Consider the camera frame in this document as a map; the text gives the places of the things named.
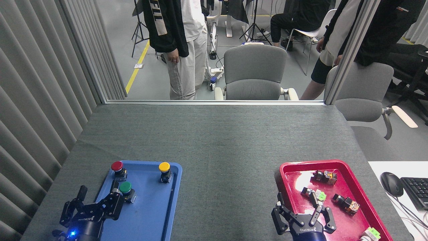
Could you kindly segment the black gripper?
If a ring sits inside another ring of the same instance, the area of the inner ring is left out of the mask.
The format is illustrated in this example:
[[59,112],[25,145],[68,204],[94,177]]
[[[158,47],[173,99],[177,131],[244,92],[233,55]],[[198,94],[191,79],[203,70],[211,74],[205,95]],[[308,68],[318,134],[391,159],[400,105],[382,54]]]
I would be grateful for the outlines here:
[[102,213],[77,213],[73,217],[75,210],[83,208],[87,190],[81,185],[77,197],[64,204],[60,224],[68,227],[67,241],[99,241],[105,219],[116,221],[122,211],[124,197],[119,192],[119,182],[113,180],[109,194],[98,202]]
[[[281,192],[277,194],[278,202],[272,210],[272,218],[278,235],[282,235],[290,227],[293,241],[326,241],[324,230],[328,234],[336,231],[336,223],[333,218],[332,209],[321,204],[314,192],[309,194],[309,200],[315,208],[312,218],[303,217],[304,226],[299,226],[298,216],[285,207]],[[322,214],[325,221],[323,226],[317,219]]]

